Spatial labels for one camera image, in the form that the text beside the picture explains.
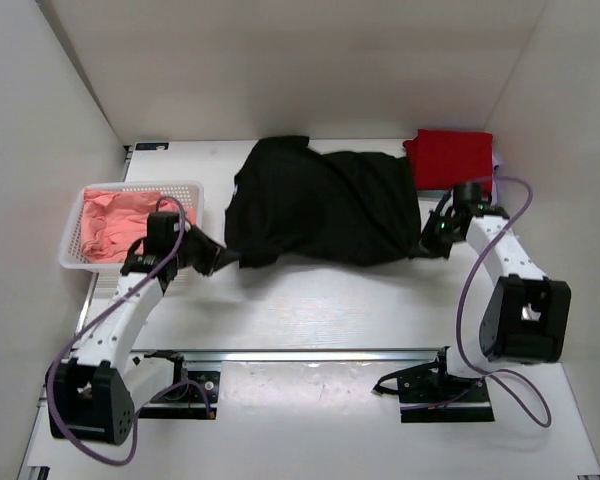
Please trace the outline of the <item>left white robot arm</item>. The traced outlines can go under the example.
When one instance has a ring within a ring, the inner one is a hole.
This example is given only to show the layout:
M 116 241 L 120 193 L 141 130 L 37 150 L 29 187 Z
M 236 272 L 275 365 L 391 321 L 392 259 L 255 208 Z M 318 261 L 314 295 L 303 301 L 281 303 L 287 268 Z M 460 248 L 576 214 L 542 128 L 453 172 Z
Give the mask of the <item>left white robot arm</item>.
M 210 276 L 238 258 L 176 212 L 149 214 L 145 236 L 126 252 L 109 305 L 47 375 L 52 435 L 120 445 L 146 404 L 173 401 L 193 389 L 206 402 L 182 354 L 157 350 L 135 356 L 132 349 L 181 270 Z

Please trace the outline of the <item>black t shirt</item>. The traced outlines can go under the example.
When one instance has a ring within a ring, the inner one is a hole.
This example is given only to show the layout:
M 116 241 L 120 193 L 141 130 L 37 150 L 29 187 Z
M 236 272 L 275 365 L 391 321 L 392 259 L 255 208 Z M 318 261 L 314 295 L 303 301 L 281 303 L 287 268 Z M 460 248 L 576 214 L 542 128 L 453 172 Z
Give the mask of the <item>black t shirt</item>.
M 234 176 L 224 241 L 243 268 L 286 254 L 370 267 L 413 258 L 421 216 L 409 161 L 319 153 L 302 136 L 256 142 Z

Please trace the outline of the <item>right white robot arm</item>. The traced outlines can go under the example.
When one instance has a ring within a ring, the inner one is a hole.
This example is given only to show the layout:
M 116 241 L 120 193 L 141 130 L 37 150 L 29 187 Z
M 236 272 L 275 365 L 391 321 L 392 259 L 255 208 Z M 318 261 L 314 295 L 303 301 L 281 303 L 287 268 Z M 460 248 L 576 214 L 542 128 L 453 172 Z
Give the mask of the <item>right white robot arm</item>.
M 493 283 L 476 337 L 444 348 L 441 367 L 428 376 L 429 391 L 440 400 L 460 393 L 464 378 L 553 364 L 562 355 L 571 289 L 536 265 L 512 232 L 513 222 L 483 197 L 480 184 L 464 183 L 444 194 L 421 233 L 422 257 L 448 258 L 455 244 L 466 243 L 478 256 L 469 274 L 485 269 Z

